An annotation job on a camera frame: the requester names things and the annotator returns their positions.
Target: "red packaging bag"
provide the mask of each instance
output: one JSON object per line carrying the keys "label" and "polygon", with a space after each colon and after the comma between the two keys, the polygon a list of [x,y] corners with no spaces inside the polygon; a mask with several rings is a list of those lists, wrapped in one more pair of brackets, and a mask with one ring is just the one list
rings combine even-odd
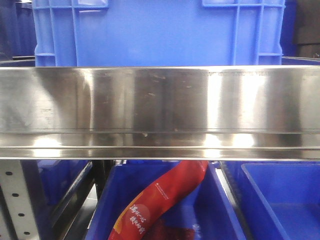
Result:
{"label": "red packaging bag", "polygon": [[208,162],[183,160],[142,192],[120,214],[108,240],[141,240],[157,219],[204,179]]}

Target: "blue storage bin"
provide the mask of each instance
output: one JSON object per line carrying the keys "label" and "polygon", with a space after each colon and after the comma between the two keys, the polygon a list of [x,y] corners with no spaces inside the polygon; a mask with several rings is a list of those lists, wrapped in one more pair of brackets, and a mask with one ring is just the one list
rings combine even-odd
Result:
{"label": "blue storage bin", "polygon": [[35,55],[37,39],[32,4],[17,2],[15,6],[20,36],[20,52],[16,52],[15,55],[33,56]]}
{"label": "blue storage bin", "polygon": [[15,0],[0,0],[0,24],[5,29],[12,55],[21,51]]}
{"label": "blue storage bin", "polygon": [[40,177],[48,205],[57,204],[71,185],[67,160],[40,160]]}
{"label": "blue storage bin", "polygon": [[126,164],[154,164],[154,163],[162,163],[162,160],[135,160],[130,159],[126,161]]}
{"label": "blue storage bin", "polygon": [[37,66],[280,64],[285,0],[33,0]]}
{"label": "blue storage bin", "polygon": [[[238,201],[246,201],[242,196],[244,190],[243,179],[244,171],[242,170],[243,164],[283,164],[283,161],[225,161],[223,162],[223,169],[226,173],[228,182],[230,183],[233,192]],[[286,164],[305,164],[305,161],[286,161]],[[316,164],[317,161],[308,161],[308,164]]]}
{"label": "blue storage bin", "polygon": [[12,61],[12,51],[6,33],[6,26],[3,24],[0,12],[0,62]]}
{"label": "blue storage bin", "polygon": [[89,162],[88,160],[69,160],[71,183],[76,179],[79,173],[85,168],[88,162]]}
{"label": "blue storage bin", "polygon": [[320,239],[320,165],[244,164],[241,209],[259,240]]}
{"label": "blue storage bin", "polygon": [[[118,216],[144,188],[177,162],[114,166],[85,240],[108,238]],[[170,227],[193,228],[196,240],[244,240],[235,212],[213,164],[201,185],[162,217]]]}
{"label": "blue storage bin", "polygon": [[297,0],[285,0],[280,44],[283,55],[288,57],[297,55],[297,45],[294,44],[296,12]]}

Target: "blue plastic crate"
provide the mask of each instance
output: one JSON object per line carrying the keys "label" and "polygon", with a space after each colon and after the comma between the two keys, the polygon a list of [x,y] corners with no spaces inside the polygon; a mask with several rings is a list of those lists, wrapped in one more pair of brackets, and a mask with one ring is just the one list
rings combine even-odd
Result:
{"label": "blue plastic crate", "polygon": [[0,24],[5,29],[12,55],[21,51],[15,0],[0,0]]}
{"label": "blue plastic crate", "polygon": [[9,45],[6,26],[3,24],[1,12],[0,12],[0,62],[1,61],[11,61],[12,60],[12,51],[11,46]]}
{"label": "blue plastic crate", "polygon": [[79,173],[85,168],[88,164],[88,160],[69,160],[70,164],[70,180],[73,182]]}
{"label": "blue plastic crate", "polygon": [[255,239],[320,239],[320,165],[244,164],[241,209]]}
{"label": "blue plastic crate", "polygon": [[33,0],[37,66],[278,65],[285,0]]}
{"label": "blue plastic crate", "polygon": [[[244,191],[244,171],[242,170],[243,164],[283,164],[283,161],[226,161],[223,162],[224,172],[232,190],[239,202],[246,201],[242,192]],[[287,161],[287,164],[305,164],[305,161]],[[308,161],[308,164],[320,163],[317,161]]]}
{"label": "blue plastic crate", "polygon": [[296,12],[297,0],[285,0],[280,44],[283,55],[288,57],[297,55],[297,45],[294,44]]}
{"label": "blue plastic crate", "polygon": [[40,160],[40,177],[48,205],[57,204],[71,185],[67,160]]}
{"label": "blue plastic crate", "polygon": [[126,161],[126,164],[154,164],[154,163],[162,163],[162,160],[139,160],[139,159],[130,159]]}
{"label": "blue plastic crate", "polygon": [[19,30],[20,52],[16,56],[33,56],[37,45],[36,29],[32,4],[17,2],[16,15]]}
{"label": "blue plastic crate", "polygon": [[[176,165],[177,162],[163,162],[113,167],[85,240],[107,239],[118,216],[131,200]],[[162,219],[170,227],[195,229],[195,240],[245,239],[211,163],[201,185],[166,212]]]}

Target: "stainless steel shelf edge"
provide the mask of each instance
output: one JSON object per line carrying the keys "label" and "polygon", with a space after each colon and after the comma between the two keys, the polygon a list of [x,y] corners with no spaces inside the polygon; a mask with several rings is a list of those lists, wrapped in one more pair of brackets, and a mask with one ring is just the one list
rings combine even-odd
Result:
{"label": "stainless steel shelf edge", "polygon": [[320,159],[319,66],[0,68],[3,159]]}

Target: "perforated metal post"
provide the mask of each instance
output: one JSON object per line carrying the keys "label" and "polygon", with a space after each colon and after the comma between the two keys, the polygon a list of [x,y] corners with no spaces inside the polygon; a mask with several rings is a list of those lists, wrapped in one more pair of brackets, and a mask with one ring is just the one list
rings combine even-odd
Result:
{"label": "perforated metal post", "polygon": [[53,240],[36,160],[0,160],[0,185],[19,240]]}
{"label": "perforated metal post", "polygon": [[0,240],[17,240],[7,204],[0,187]]}

